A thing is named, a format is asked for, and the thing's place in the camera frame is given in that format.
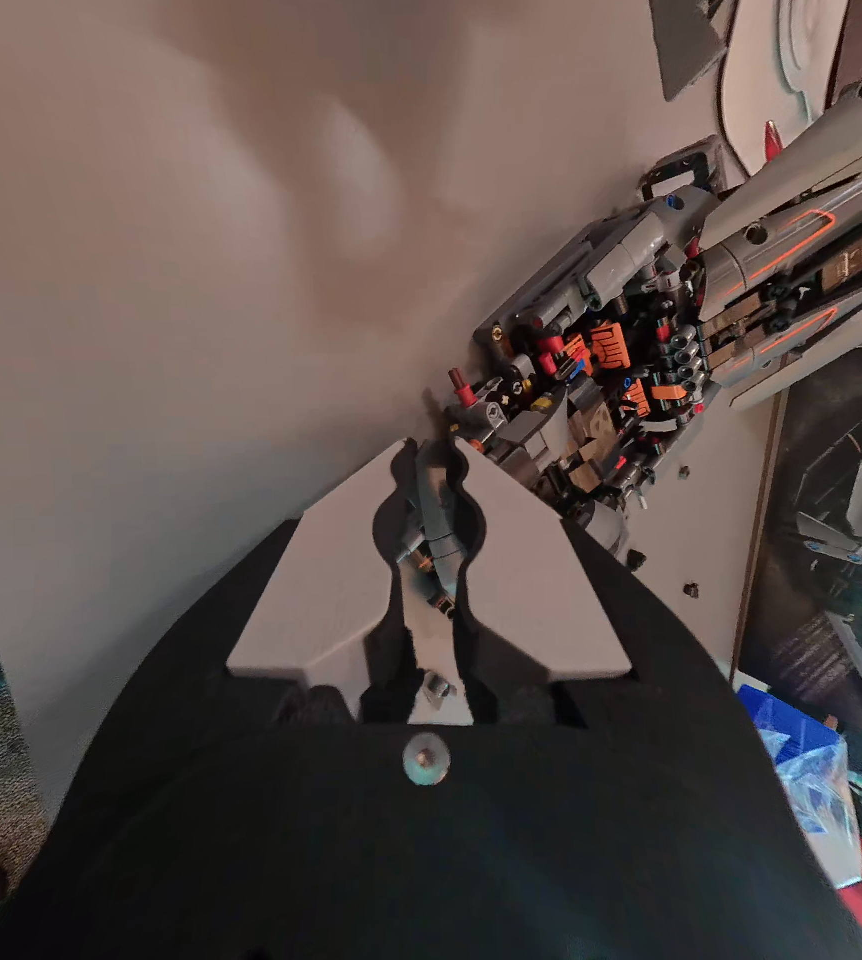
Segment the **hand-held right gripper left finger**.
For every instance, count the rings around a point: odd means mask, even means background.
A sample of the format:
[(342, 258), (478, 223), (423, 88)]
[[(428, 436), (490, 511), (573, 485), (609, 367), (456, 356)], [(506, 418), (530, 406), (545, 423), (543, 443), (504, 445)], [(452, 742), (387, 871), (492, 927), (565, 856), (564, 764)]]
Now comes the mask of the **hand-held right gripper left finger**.
[(394, 442), (300, 517), (226, 660), (238, 678), (332, 688), (358, 719), (398, 670), (405, 628), (394, 563), (417, 444)]

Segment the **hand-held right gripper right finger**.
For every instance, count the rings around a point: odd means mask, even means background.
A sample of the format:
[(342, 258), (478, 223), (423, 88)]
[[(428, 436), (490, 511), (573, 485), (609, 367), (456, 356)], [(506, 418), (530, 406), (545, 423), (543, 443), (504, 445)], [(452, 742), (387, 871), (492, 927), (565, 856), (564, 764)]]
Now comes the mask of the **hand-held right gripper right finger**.
[(461, 570), (473, 672), (495, 694), (627, 676), (629, 656), (562, 519), (464, 439), (453, 448), (456, 493), (477, 523)]

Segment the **grey toy brick panel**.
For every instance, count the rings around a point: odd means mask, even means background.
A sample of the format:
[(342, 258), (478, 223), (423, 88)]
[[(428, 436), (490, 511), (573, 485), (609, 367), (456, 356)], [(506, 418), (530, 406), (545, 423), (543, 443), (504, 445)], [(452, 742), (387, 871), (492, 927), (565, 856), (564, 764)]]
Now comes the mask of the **grey toy brick panel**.
[(451, 454), (443, 439), (425, 441), (417, 450), (405, 487), (405, 528), (397, 555), (399, 565), (423, 576), (427, 603), (449, 619), (454, 618), (458, 576), (467, 557), (456, 533)]

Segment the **grey toy brick car model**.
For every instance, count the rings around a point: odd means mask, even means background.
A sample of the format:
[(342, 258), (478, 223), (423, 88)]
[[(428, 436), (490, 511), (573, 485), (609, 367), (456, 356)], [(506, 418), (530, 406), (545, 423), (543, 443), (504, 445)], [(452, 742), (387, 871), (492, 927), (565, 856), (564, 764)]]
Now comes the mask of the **grey toy brick car model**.
[(862, 347), (862, 78), (745, 183), (713, 135), (641, 177), (475, 330), (450, 433), (620, 555), (627, 502), (722, 390), (756, 405)]

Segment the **black car picture set box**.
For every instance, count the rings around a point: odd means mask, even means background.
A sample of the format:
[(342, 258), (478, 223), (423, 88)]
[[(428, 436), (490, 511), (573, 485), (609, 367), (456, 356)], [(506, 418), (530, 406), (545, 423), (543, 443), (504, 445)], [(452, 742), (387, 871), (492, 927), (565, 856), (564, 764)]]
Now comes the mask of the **black car picture set box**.
[(862, 771), (862, 348), (791, 387), (737, 665), (837, 719)]

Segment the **scattered small toy brick pieces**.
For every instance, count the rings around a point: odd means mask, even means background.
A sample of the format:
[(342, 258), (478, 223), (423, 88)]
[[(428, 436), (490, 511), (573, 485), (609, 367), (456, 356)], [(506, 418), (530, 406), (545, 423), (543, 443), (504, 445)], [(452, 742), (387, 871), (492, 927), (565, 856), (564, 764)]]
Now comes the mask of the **scattered small toy brick pieces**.
[(700, 597), (700, 587), (692, 574), (699, 546), (697, 513), (682, 490), (689, 476), (685, 467), (677, 479), (666, 478), (644, 488), (635, 487), (627, 504), (629, 547), (626, 564), (640, 574), (644, 571), (653, 593), (661, 590), (690, 599)]

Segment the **blue plastic storage bin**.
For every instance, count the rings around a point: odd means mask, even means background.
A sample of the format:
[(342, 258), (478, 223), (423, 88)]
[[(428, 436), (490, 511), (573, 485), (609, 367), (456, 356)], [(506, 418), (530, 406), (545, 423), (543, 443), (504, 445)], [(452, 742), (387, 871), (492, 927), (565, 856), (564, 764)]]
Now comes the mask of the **blue plastic storage bin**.
[(837, 731), (747, 684), (738, 689), (737, 698), (787, 789), (831, 791), (847, 782), (847, 744)]

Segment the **clear plastic bags pile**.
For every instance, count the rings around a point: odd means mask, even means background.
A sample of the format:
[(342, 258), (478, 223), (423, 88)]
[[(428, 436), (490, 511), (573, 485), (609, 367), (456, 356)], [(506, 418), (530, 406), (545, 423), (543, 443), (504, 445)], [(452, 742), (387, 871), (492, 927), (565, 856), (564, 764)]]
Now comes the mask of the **clear plastic bags pile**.
[(769, 722), (757, 729), (822, 870), (836, 889), (856, 884), (862, 878), (862, 849), (844, 739), (809, 717), (794, 733)]

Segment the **white book stand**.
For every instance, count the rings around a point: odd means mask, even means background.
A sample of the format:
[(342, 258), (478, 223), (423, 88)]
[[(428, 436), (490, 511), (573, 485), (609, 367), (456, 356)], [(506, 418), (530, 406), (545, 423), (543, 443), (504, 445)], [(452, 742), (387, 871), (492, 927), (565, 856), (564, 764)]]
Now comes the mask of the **white book stand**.
[(788, 147), (862, 80), (862, 1), (739, 1), (726, 22), (723, 135), (745, 175), (765, 133)]

